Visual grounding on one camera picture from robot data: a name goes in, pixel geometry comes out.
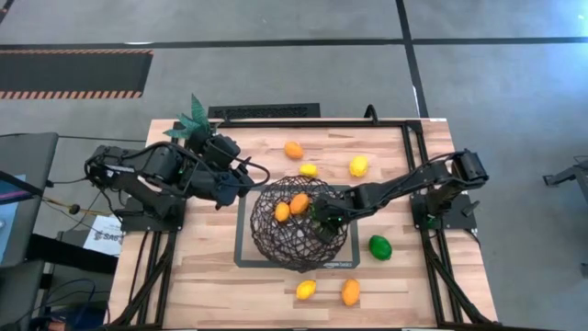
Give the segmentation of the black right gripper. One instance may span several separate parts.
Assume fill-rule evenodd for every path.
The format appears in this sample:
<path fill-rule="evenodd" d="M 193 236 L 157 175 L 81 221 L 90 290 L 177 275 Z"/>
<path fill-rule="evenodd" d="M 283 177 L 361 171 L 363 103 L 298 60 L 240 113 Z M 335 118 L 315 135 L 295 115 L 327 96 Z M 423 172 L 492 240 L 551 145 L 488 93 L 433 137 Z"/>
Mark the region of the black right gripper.
<path fill-rule="evenodd" d="M 353 199 L 346 195 L 333 197 L 322 194 L 311 205 L 312 219 L 327 224 L 325 229 L 320 225 L 315 229 L 317 237 L 322 242 L 332 242 L 338 235 L 338 226 L 352 222 L 354 216 Z"/>

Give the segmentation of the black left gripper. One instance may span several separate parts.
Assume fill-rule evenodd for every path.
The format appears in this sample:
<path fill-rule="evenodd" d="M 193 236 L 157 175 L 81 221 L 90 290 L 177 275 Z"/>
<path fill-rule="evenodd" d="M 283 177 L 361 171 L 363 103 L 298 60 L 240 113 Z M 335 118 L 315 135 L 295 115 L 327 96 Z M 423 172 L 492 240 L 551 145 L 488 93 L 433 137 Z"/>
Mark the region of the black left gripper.
<path fill-rule="evenodd" d="M 244 197 L 253 185 L 253 180 L 240 169 L 220 172 L 197 170 L 195 174 L 195 196 L 215 201 L 217 210 L 232 205 L 237 197 Z"/>

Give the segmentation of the dark woven wicker basket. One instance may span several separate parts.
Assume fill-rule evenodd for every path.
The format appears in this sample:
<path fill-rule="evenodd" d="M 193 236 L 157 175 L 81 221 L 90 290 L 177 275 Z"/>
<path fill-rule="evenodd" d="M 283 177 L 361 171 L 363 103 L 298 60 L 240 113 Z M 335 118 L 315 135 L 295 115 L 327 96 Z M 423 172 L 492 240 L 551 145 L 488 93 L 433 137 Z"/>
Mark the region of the dark woven wicker basket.
<path fill-rule="evenodd" d="M 310 198 L 307 210 L 299 215 L 289 215 L 279 223 L 274 210 L 279 202 L 290 204 L 292 198 L 306 193 Z M 327 224 L 315 222 L 311 217 L 311 205 L 319 195 L 337 197 L 340 193 L 319 178 L 295 176 L 283 177 L 264 187 L 255 201 L 250 219 L 254 244 L 269 260 L 282 268 L 304 273 L 314 270 L 321 262 L 331 261 L 345 244 L 347 224 L 340 224 L 338 235 L 332 242 L 322 242 L 315 229 Z"/>

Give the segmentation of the large bright green lime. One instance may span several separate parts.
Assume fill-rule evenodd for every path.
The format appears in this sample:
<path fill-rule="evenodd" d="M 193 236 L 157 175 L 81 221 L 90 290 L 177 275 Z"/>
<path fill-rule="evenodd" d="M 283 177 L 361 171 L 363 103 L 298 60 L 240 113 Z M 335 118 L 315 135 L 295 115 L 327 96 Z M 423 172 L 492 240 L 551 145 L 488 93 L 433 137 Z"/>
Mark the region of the large bright green lime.
<path fill-rule="evenodd" d="M 368 249 L 371 255 L 380 261 L 390 260 L 392 255 L 390 242 L 381 235 L 372 235 L 369 238 Z"/>

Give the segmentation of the large yellow lemon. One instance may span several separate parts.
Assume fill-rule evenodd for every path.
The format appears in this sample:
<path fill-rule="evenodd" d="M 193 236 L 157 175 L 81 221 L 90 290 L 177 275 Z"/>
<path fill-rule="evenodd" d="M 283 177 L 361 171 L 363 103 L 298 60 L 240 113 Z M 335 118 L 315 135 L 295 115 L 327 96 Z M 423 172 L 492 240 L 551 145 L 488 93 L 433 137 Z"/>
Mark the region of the large yellow lemon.
<path fill-rule="evenodd" d="M 308 300 L 315 292 L 316 281 L 304 280 L 296 288 L 296 298 L 301 301 Z"/>

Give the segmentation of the black-bordered baking mat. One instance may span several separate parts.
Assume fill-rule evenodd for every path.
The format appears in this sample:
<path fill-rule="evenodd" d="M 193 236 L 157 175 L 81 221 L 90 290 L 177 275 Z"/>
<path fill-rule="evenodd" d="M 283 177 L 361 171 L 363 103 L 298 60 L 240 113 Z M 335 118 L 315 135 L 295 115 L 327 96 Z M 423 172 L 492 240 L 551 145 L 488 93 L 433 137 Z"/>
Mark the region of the black-bordered baking mat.
<path fill-rule="evenodd" d="M 255 201 L 261 196 L 264 187 L 253 188 L 238 203 L 238 216 L 235 234 L 234 262 L 239 268 L 282 268 L 278 263 L 267 259 L 254 244 L 250 219 Z M 357 223 L 350 223 L 345 244 L 331 261 L 321 262 L 317 268 L 351 269 L 360 264 L 360 244 Z"/>

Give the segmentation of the green snake plant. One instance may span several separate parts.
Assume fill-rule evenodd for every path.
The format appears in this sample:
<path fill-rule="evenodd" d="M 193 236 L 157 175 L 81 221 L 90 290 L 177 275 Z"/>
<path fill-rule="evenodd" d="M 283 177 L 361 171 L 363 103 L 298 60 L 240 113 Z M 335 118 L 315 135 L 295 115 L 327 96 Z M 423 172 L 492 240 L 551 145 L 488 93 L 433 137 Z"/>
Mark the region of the green snake plant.
<path fill-rule="evenodd" d="M 170 129 L 164 132 L 165 135 L 171 138 L 189 139 L 193 133 L 210 134 L 212 132 L 208 113 L 194 94 L 191 95 L 191 116 L 181 113 L 177 115 L 177 118 L 183 125 L 183 129 Z"/>

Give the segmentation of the black perforated bar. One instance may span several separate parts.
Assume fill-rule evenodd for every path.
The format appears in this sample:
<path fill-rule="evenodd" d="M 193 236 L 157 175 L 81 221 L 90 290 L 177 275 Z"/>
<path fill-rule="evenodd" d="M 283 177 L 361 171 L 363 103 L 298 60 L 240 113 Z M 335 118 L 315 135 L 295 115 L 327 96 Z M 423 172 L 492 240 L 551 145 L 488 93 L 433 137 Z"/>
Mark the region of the black perforated bar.
<path fill-rule="evenodd" d="M 265 104 L 209 107 L 210 119 L 320 118 L 319 103 Z"/>

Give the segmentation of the white printed paper sheet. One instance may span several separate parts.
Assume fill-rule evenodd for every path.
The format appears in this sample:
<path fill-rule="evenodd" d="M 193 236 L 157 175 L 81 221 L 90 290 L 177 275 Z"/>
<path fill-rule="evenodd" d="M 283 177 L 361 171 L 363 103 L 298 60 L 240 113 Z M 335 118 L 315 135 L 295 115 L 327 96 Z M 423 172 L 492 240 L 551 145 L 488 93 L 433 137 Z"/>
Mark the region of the white printed paper sheet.
<path fill-rule="evenodd" d="M 120 222 L 114 216 L 97 216 L 83 248 L 118 257 L 121 253 L 124 234 Z"/>

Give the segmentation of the hazard-striped black floor mat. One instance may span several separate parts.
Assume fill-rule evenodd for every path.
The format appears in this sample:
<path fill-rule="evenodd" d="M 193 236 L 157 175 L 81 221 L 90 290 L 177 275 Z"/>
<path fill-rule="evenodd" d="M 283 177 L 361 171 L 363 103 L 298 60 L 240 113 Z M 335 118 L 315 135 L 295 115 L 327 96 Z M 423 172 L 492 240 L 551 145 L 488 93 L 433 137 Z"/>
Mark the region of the hazard-striped black floor mat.
<path fill-rule="evenodd" d="M 142 96 L 151 50 L 0 51 L 0 99 Z"/>

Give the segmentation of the blue screen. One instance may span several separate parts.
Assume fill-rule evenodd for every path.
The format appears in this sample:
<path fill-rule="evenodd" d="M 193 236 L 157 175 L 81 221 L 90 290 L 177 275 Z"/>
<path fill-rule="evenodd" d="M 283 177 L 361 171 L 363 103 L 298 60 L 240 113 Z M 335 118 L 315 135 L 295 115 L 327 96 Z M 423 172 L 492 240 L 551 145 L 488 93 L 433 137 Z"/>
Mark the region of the blue screen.
<path fill-rule="evenodd" d="M 28 191 L 0 179 L 0 264 L 4 262 L 18 203 L 29 198 Z"/>

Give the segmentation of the black stand leg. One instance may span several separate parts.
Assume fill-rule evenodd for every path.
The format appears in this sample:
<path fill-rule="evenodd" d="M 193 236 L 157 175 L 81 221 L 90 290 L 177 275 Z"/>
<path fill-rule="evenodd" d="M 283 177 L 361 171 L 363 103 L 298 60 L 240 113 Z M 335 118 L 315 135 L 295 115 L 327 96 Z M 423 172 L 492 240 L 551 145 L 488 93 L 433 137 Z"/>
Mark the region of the black stand leg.
<path fill-rule="evenodd" d="M 576 181 L 588 204 L 588 155 L 576 155 L 574 160 L 575 163 L 565 170 L 555 175 L 545 175 L 542 178 L 547 187 L 556 187 L 565 181 Z"/>

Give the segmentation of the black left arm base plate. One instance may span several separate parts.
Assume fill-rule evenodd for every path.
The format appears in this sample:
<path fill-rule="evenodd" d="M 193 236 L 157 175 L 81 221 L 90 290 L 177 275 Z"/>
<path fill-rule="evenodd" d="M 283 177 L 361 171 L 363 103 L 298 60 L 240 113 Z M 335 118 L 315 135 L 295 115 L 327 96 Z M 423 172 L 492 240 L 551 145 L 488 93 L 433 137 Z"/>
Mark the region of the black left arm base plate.
<path fill-rule="evenodd" d="M 180 230 L 184 224 L 184 216 L 173 212 L 160 217 L 147 211 L 122 211 L 119 217 L 124 232 L 173 232 Z"/>

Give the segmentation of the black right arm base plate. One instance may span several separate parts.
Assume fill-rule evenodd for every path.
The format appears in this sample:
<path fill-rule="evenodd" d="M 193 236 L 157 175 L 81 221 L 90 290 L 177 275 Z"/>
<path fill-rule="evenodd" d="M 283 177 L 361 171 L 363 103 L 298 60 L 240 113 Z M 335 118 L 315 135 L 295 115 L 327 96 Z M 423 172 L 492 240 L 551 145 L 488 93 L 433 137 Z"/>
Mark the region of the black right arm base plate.
<path fill-rule="evenodd" d="M 448 210 L 433 214 L 427 209 L 425 195 L 415 194 L 410 197 L 414 226 L 427 230 L 472 230 L 477 228 L 474 210 L 479 206 L 478 200 L 472 201 L 467 194 L 459 194 L 451 202 Z"/>

